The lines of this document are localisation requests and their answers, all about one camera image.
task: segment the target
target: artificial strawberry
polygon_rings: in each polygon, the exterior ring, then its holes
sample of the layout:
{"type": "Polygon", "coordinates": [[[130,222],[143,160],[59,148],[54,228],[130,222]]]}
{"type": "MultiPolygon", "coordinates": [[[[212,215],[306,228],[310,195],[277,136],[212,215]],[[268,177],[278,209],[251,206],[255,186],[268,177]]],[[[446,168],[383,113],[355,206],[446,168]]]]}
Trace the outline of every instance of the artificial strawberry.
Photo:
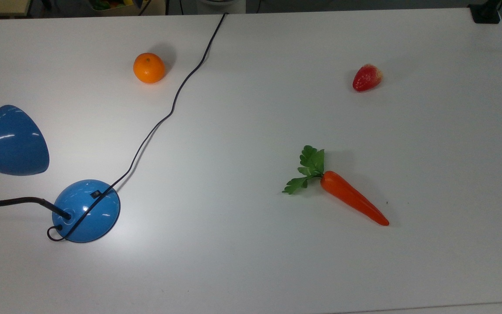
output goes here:
{"type": "Polygon", "coordinates": [[[352,86],[356,91],[363,92],[371,89],[383,80],[383,72],[373,64],[366,64],[357,71],[352,86]]]}

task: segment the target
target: carrot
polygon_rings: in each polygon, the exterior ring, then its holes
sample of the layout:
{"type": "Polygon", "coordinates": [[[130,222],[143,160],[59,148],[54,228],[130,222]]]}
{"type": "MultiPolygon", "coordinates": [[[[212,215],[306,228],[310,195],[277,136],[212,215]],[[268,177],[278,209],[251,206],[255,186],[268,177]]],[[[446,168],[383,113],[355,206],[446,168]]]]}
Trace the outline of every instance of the carrot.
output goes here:
{"type": "Polygon", "coordinates": [[[307,182],[314,177],[321,178],[321,187],[350,207],[371,218],[382,226],[388,226],[389,221],[364,195],[354,189],[346,180],[334,171],[325,172],[325,150],[306,145],[301,151],[301,165],[297,170],[305,177],[297,177],[287,183],[283,193],[294,194],[299,188],[306,188],[307,182]]]}
{"type": "Polygon", "coordinates": [[[350,207],[357,209],[365,216],[373,219],[373,221],[379,225],[389,225],[389,221],[375,207],[375,205],[371,204],[371,202],[365,198],[364,195],[361,195],[361,193],[354,189],[350,183],[347,183],[347,181],[338,175],[338,173],[335,173],[334,171],[325,172],[321,178],[321,187],[344,203],[350,205],[350,207]]]}

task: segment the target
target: orange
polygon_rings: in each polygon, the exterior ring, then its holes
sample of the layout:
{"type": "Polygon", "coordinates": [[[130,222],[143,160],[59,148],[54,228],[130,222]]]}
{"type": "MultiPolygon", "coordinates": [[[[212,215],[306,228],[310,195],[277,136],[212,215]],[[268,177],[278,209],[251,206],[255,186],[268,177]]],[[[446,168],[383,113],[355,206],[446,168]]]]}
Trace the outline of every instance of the orange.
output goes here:
{"type": "Polygon", "coordinates": [[[133,72],[142,82],[152,84],[164,77],[166,66],[164,66],[164,62],[159,56],[151,52],[145,52],[135,59],[133,72]]]}

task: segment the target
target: carrot leaves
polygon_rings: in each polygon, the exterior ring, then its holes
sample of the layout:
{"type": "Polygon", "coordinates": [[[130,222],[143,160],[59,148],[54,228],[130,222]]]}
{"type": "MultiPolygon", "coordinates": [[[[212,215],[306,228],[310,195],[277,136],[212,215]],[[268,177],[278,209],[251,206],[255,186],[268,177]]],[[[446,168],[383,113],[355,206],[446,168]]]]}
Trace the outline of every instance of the carrot leaves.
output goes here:
{"type": "Polygon", "coordinates": [[[297,170],[305,177],[296,177],[286,183],[283,193],[294,194],[300,188],[307,187],[307,181],[313,177],[322,177],[325,172],[325,150],[317,150],[309,145],[305,145],[299,156],[300,164],[297,170]]]}

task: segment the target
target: black cable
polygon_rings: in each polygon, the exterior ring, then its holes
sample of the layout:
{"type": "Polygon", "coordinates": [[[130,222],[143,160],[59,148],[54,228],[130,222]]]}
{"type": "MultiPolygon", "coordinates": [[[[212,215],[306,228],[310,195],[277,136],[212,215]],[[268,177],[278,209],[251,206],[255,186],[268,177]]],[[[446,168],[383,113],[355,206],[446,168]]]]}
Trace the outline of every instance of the black cable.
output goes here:
{"type": "Polygon", "coordinates": [[[137,153],[135,153],[135,156],[133,157],[133,160],[131,161],[131,165],[129,166],[129,169],[127,169],[127,171],[121,177],[119,177],[119,179],[117,179],[114,183],[112,183],[112,185],[110,185],[104,191],[104,193],[100,194],[100,196],[96,199],[96,201],[94,201],[94,203],[92,203],[92,205],[90,205],[90,207],[78,219],[78,221],[75,223],[75,225],[72,226],[71,230],[69,230],[67,232],[67,234],[64,235],[61,239],[54,239],[53,237],[50,236],[50,229],[58,229],[58,230],[60,230],[59,229],[60,225],[50,227],[48,229],[48,231],[47,231],[47,236],[50,238],[50,240],[52,240],[52,241],[61,241],[63,239],[67,239],[67,237],[69,235],[71,235],[71,233],[73,233],[73,231],[75,231],[75,229],[78,227],[78,225],[85,219],[86,215],[88,215],[88,213],[90,213],[90,211],[94,208],[94,206],[96,206],[108,194],[108,192],[111,189],[113,189],[113,187],[116,184],[118,184],[121,180],[123,180],[124,177],[126,177],[131,172],[131,169],[133,169],[133,165],[135,165],[135,162],[137,161],[137,157],[139,156],[139,153],[141,152],[141,149],[144,147],[145,143],[147,143],[148,139],[152,136],[152,134],[156,131],[156,129],[158,129],[158,127],[160,127],[160,125],[164,121],[166,121],[169,117],[171,117],[173,115],[173,112],[174,112],[174,110],[176,108],[177,97],[179,97],[181,89],[183,88],[183,86],[185,85],[185,83],[187,82],[187,80],[189,80],[189,78],[193,75],[193,73],[197,72],[197,70],[205,62],[205,59],[207,58],[207,54],[209,53],[210,47],[213,44],[213,40],[216,37],[216,34],[218,33],[218,30],[219,30],[220,26],[222,25],[222,22],[224,21],[224,18],[226,17],[226,15],[227,15],[227,13],[222,14],[222,18],[220,19],[220,22],[218,23],[217,28],[214,30],[214,33],[213,33],[212,37],[210,38],[209,44],[207,45],[207,49],[205,49],[205,53],[203,55],[203,59],[201,59],[201,62],[199,62],[199,64],[195,67],[195,69],[193,69],[193,71],[191,71],[191,73],[189,73],[189,75],[183,80],[183,83],[181,83],[180,87],[177,89],[177,93],[176,93],[175,97],[173,98],[173,104],[172,104],[171,111],[168,113],[167,116],[163,117],[158,123],[156,123],[156,125],[154,125],[154,127],[152,128],[152,130],[148,133],[148,135],[142,141],[141,145],[137,149],[137,153]]]}
{"type": "Polygon", "coordinates": [[[0,201],[0,207],[8,206],[8,205],[24,204],[24,203],[40,204],[65,219],[71,219],[70,214],[68,214],[67,212],[64,212],[62,209],[58,208],[56,205],[50,203],[49,201],[46,201],[45,199],[38,198],[38,197],[19,197],[19,198],[12,198],[12,199],[3,199],[0,201]]]}
{"type": "Polygon", "coordinates": [[[141,10],[141,12],[139,12],[139,16],[141,16],[143,14],[143,12],[145,12],[146,8],[148,7],[148,4],[150,4],[152,0],[148,0],[147,1],[147,4],[145,5],[145,7],[143,8],[143,10],[141,10]]]}

